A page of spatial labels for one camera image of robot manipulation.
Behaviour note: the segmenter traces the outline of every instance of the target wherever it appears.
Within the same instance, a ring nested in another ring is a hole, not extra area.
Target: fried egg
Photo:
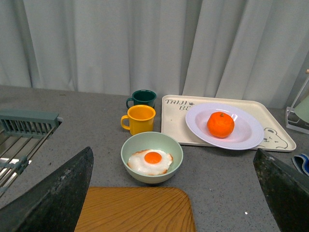
[[[173,163],[171,154],[161,150],[147,149],[135,152],[128,160],[128,166],[141,174],[165,174]]]

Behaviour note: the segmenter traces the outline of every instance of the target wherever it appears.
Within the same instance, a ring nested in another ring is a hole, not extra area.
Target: cream tray
[[[283,129],[268,109],[254,101],[166,95],[162,98],[161,132],[178,141],[181,145],[213,146],[194,135],[185,122],[185,115],[194,105],[201,103],[223,103],[232,105],[255,117],[264,128],[264,139],[256,147],[267,151],[290,152],[296,143]]]

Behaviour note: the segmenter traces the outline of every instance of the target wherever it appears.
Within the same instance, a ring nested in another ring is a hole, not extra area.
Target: dark green mug
[[[133,105],[148,105],[152,108],[155,107],[156,93],[151,90],[137,90],[132,94],[132,98],[126,100],[126,107],[129,109],[131,106],[128,105],[129,101],[133,101]]]

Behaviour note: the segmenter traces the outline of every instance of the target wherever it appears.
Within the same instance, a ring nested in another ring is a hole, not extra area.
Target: egg yolk
[[[162,160],[162,156],[159,153],[152,151],[147,153],[144,159],[147,163],[154,164],[159,163]]]

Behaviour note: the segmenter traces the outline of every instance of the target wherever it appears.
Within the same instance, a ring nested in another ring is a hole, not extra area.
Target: tangerine
[[[234,130],[235,122],[232,117],[223,112],[213,113],[207,122],[207,128],[211,135],[218,138],[226,138]]]

